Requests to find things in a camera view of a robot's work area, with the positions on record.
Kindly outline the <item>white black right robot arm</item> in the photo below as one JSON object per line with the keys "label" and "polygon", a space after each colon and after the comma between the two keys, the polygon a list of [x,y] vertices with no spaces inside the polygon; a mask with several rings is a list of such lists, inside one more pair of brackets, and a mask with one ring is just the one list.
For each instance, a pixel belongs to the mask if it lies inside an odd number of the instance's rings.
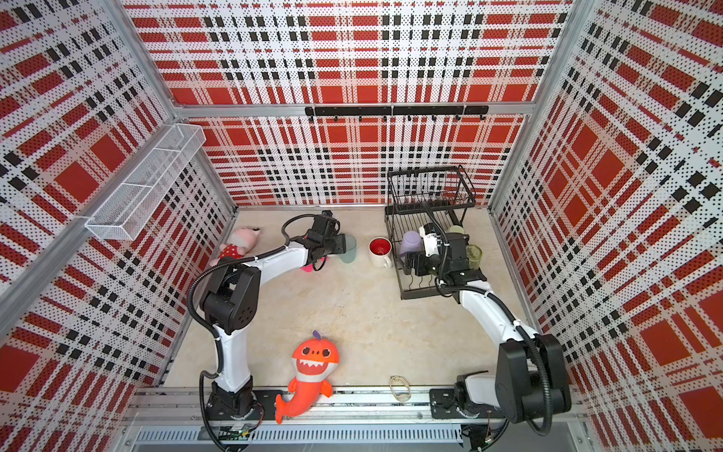
{"label": "white black right robot arm", "polygon": [[458,376],[453,405],[470,417],[493,408],[509,423],[527,423],[538,435],[548,434],[553,417],[572,408],[561,344],[525,324],[493,292],[468,255],[467,235],[431,224],[418,235],[421,244],[404,255],[405,267],[432,276],[438,294],[457,301],[498,346],[493,374]]}

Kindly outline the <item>black wire dish rack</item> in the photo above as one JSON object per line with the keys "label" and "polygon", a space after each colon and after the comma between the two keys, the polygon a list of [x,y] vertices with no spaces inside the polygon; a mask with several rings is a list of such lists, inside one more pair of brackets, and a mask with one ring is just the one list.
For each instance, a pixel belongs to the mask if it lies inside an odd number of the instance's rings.
{"label": "black wire dish rack", "polygon": [[481,269],[468,269],[440,277],[414,276],[406,273],[399,259],[404,233],[417,231],[429,222],[446,235],[452,225],[463,226],[467,211],[476,205],[474,186],[461,166],[400,169],[387,175],[388,203],[384,220],[388,239],[392,243],[393,264],[403,301],[435,297],[443,284],[463,286],[487,278]]}

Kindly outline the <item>tall green plastic cup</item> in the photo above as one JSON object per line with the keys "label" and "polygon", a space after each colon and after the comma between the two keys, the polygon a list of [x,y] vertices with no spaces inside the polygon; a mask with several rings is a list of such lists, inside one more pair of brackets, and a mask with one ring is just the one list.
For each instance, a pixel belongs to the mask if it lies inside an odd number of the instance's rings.
{"label": "tall green plastic cup", "polygon": [[466,256],[469,263],[469,269],[478,269],[483,256],[482,250],[476,245],[469,244],[466,246]]}

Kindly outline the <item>light green ceramic mug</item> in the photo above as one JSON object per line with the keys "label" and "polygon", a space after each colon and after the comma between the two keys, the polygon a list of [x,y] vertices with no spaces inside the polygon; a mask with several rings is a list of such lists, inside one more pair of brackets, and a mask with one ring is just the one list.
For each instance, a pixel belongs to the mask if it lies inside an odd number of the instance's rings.
{"label": "light green ceramic mug", "polygon": [[464,234],[464,228],[460,225],[452,225],[448,228],[447,233],[449,234]]}

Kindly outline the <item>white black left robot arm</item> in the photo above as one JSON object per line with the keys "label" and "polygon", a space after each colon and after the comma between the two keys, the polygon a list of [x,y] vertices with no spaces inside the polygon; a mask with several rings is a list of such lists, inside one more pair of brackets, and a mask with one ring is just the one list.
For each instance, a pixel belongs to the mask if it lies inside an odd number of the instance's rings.
{"label": "white black left robot arm", "polygon": [[252,374],[247,358],[247,329],[255,317],[261,286],[284,273],[314,265],[330,254],[346,251],[341,223],[333,213],[310,214],[313,225],[299,237],[282,231],[284,244],[257,256],[223,257],[201,276],[209,279],[194,319],[213,335],[217,370],[203,376],[214,380],[210,400],[226,414],[243,416],[253,410]]}

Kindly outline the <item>purple plastic cup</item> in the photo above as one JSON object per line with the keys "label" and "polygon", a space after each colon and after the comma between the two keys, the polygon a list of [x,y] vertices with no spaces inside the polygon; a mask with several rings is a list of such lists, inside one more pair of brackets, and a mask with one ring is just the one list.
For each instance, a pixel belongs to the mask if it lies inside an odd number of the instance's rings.
{"label": "purple plastic cup", "polygon": [[402,237],[399,259],[405,267],[409,267],[423,250],[424,243],[421,235],[417,231],[408,231]]}

